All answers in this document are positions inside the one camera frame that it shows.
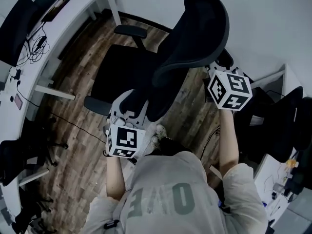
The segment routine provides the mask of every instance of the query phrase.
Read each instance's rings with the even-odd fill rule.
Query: gray t-shirt
[[[200,160],[190,152],[175,156],[146,156],[138,163],[131,192],[122,202],[120,223],[105,230],[118,201],[97,197],[90,204],[81,233],[206,233],[264,234],[268,220],[256,191],[253,170],[238,164],[223,177],[225,204],[207,184]]]

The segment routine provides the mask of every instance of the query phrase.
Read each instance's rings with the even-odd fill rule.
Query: desk leg
[[[39,81],[47,82],[49,84],[53,84],[54,83],[53,80],[51,80],[49,78],[46,78],[46,77],[43,77],[43,76],[40,77]]]
[[[74,96],[74,95],[67,94],[67,93],[61,92],[61,91],[53,89],[53,88],[43,87],[40,85],[36,85],[35,91],[42,92],[42,93],[49,94],[49,95],[53,95],[53,96],[62,97],[65,99],[75,99],[76,98],[76,96]]]
[[[28,177],[25,177],[25,178],[23,178],[23,179],[21,179],[21,180],[19,181],[19,186],[25,185],[25,184],[27,184],[27,183],[29,183],[29,182],[31,182],[31,181],[37,179],[37,178],[40,178],[40,177],[42,177],[42,176],[44,176],[44,175],[46,175],[46,174],[48,174],[48,173],[49,173],[49,170],[48,170],[48,169],[43,169],[43,170],[40,171],[40,172],[37,172],[37,173],[32,174],[32,175],[30,175],[30,176],[28,176]]]
[[[108,3],[109,3],[109,6],[111,7],[116,26],[121,25],[120,17],[118,14],[118,8],[117,8],[115,0],[108,0]]]
[[[87,8],[87,11],[88,11],[88,14],[89,14],[89,16],[91,17],[91,19],[92,19],[93,21],[95,21],[95,20],[97,19],[97,17],[96,17],[96,15],[94,14],[93,9],[92,9],[91,7],[89,7],[89,8]]]

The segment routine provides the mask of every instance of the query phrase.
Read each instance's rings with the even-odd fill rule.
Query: black office chair
[[[50,140],[51,131],[25,118],[21,137],[17,140],[5,140],[0,144],[0,182],[4,186],[11,183],[24,169],[34,170],[45,164],[46,158],[53,162],[50,146],[67,149],[67,144],[57,144]]]
[[[236,113],[235,132],[241,157],[260,164],[265,154],[284,163],[299,140],[295,128],[296,110],[302,102],[302,87],[297,87],[277,103],[262,90],[254,91],[253,98]],[[253,116],[263,118],[261,125],[250,126]]]
[[[119,25],[115,33],[132,36],[138,48],[112,45],[99,68],[90,96],[84,106],[108,115],[113,101],[134,89],[122,102],[122,113],[132,111],[136,118],[149,101],[146,116],[157,121],[172,105],[189,68],[215,61],[229,36],[228,14],[220,0],[184,0],[185,12],[160,44],[158,52],[147,51],[141,41],[147,31]]]
[[[12,223],[12,228],[15,231],[15,233],[25,233],[27,230],[28,225],[31,225],[33,227],[33,222],[35,220],[39,220],[40,227],[42,231],[38,233],[55,233],[56,230],[48,231],[43,223],[43,219],[41,218],[41,207],[45,211],[47,209],[42,205],[41,201],[42,198],[38,198],[37,196],[34,196],[32,193],[28,191],[24,191],[21,187],[19,188],[19,197],[20,197],[20,203],[22,206],[22,210],[19,215],[16,216],[15,222]]]
[[[298,107],[295,120],[295,142],[297,151],[308,149],[312,140],[312,98],[304,97]]]

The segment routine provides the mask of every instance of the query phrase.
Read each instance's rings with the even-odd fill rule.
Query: white sneaker
[[[157,134],[159,141],[161,141],[162,138],[167,137],[166,128],[161,124],[157,124],[156,125],[156,134]]]
[[[159,139],[158,139],[158,136],[157,135],[154,135],[151,139],[151,144],[152,144],[152,148],[153,150],[154,149],[159,149],[159,146],[160,146],[160,142],[159,142]]]

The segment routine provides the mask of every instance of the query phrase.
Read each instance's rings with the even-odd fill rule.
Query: desk surface
[[[95,0],[70,0],[68,4],[59,12],[52,22],[47,22],[44,25],[44,31],[47,36],[47,43],[50,45],[48,53],[33,64],[29,61],[21,68],[19,91],[26,98],[31,98],[34,87],[43,71],[48,59],[51,57],[59,40],[66,34],[68,28],[75,23],[77,19]],[[8,78],[5,90],[1,93],[0,106],[0,142],[3,140],[15,140],[21,135],[22,126],[26,116],[28,102],[21,97],[23,105],[21,110],[17,108],[15,103],[10,101],[10,97],[16,95],[17,81],[10,82]],[[20,213],[21,207],[19,202],[18,179],[15,178],[9,185],[3,187],[1,185],[3,196],[9,212],[13,216]]]
[[[298,86],[301,86],[300,82],[291,68],[286,64],[285,73],[283,75],[282,94],[287,95]],[[273,185],[275,183],[284,185],[286,183],[284,177],[287,177],[289,172],[290,170],[287,169],[285,163],[280,163],[272,156],[266,154],[255,173],[254,182],[257,191],[261,200],[268,204],[266,212],[269,220],[275,219],[273,225],[282,216],[289,205],[288,200],[283,195],[279,195],[276,200],[272,200]]]

